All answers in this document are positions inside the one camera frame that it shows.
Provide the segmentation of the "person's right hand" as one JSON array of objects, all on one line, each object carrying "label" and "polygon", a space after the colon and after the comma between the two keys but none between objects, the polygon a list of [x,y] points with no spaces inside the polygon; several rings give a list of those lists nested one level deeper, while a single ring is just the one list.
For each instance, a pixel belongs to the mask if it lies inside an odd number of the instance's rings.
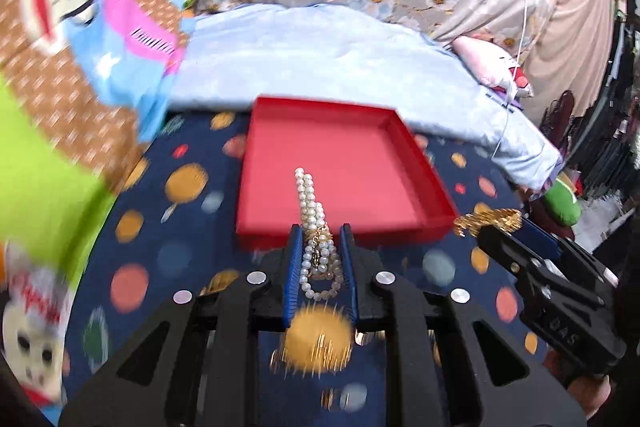
[{"label": "person's right hand", "polygon": [[597,414],[611,394],[610,377],[603,376],[579,376],[570,383],[570,362],[563,359],[562,355],[553,349],[549,349],[544,358],[544,367],[560,381],[568,393],[580,404],[586,418],[590,419]]}]

